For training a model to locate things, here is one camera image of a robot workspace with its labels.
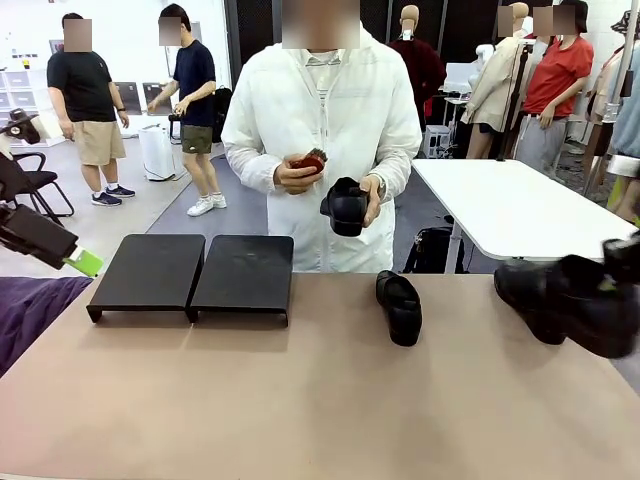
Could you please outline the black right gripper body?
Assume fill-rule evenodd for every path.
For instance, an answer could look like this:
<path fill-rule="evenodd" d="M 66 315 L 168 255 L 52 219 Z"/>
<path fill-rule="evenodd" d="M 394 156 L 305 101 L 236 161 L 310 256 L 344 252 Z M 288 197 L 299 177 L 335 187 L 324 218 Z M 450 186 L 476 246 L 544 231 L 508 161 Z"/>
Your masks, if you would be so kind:
<path fill-rule="evenodd" d="M 608 274 L 617 282 L 639 282 L 639 239 L 611 239 L 603 242 L 603 260 Z"/>

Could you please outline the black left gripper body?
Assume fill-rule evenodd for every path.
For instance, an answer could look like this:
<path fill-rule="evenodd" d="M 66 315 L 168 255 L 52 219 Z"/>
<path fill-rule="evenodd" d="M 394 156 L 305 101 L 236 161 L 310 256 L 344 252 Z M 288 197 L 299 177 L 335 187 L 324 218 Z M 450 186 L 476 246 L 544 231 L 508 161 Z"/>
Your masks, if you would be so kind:
<path fill-rule="evenodd" d="M 1 245 L 54 269 L 76 250 L 78 237 L 25 205 L 1 206 Z"/>

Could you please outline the person's right hand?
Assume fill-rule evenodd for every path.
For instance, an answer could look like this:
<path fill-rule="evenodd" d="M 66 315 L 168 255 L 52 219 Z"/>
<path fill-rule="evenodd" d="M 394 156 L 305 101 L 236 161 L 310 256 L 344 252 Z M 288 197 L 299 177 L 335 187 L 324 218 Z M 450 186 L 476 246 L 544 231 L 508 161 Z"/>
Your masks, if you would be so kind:
<path fill-rule="evenodd" d="M 315 167 L 293 168 L 292 165 L 304 159 L 304 155 L 290 155 L 283 159 L 276 168 L 273 181 L 277 187 L 282 187 L 290 195 L 307 192 L 322 176 Z"/>

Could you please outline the person's left hand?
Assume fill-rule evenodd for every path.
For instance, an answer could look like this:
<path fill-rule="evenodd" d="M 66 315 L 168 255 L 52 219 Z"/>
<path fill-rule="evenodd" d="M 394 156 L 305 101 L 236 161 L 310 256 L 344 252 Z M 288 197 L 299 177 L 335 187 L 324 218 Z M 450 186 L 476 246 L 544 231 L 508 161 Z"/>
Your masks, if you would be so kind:
<path fill-rule="evenodd" d="M 380 214 L 384 188 L 380 178 L 375 174 L 371 174 L 361 180 L 360 190 L 366 194 L 368 199 L 367 210 L 363 219 L 363 227 L 368 228 Z"/>

